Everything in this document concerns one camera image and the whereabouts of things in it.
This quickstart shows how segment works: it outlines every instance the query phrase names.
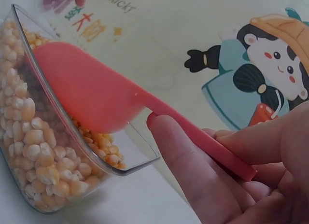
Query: scoop handle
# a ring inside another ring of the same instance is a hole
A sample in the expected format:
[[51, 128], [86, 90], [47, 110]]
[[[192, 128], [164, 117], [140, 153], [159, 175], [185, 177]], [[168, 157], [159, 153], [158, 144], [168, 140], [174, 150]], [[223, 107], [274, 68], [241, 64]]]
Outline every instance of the scoop handle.
[[254, 168], [239, 159], [222, 144], [210, 137], [203, 130], [199, 129], [168, 104], [146, 91], [140, 93], [139, 96], [144, 106], [152, 110], [154, 114], [165, 114], [175, 119], [196, 146], [240, 178], [249, 182], [255, 176], [256, 170]]

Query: cartoon hat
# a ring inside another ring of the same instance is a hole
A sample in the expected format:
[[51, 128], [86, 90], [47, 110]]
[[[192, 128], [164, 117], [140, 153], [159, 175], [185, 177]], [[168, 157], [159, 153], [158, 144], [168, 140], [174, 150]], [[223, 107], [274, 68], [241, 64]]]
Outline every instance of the cartoon hat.
[[309, 74], [309, 27], [306, 24], [281, 14], [256, 17], [251, 19], [250, 24], [285, 41]]

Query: illustrated cartoon girl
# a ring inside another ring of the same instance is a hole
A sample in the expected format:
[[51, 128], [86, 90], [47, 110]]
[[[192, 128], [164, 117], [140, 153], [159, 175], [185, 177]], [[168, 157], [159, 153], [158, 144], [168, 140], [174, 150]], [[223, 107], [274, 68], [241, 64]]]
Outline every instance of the illustrated cartoon girl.
[[272, 120], [309, 100], [309, 26], [288, 16], [251, 19], [240, 30], [219, 34], [221, 45], [190, 50], [185, 67], [218, 70], [202, 92], [231, 130]]

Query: red plastic scoop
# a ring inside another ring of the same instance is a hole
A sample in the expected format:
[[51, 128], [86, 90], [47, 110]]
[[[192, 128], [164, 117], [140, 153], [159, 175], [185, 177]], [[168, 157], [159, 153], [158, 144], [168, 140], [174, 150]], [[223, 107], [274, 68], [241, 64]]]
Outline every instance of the red plastic scoop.
[[123, 129], [144, 107], [173, 117], [199, 148], [246, 181], [256, 170], [170, 106], [74, 45], [47, 43], [34, 55], [64, 109], [90, 130]]

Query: light blue cartoon clothing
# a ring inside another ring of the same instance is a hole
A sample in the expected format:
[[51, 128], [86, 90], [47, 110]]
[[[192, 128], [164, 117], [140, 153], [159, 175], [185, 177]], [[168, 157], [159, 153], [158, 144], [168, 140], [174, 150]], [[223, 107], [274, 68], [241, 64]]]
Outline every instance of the light blue cartoon clothing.
[[[242, 92], [233, 83], [233, 76], [244, 64], [252, 64], [247, 57], [247, 51], [237, 39], [222, 42], [219, 53], [219, 75], [202, 87], [203, 94], [231, 130], [239, 130], [248, 126], [256, 106], [261, 103], [257, 92]], [[274, 86], [265, 78], [266, 85]], [[289, 112], [288, 100], [279, 116]]]

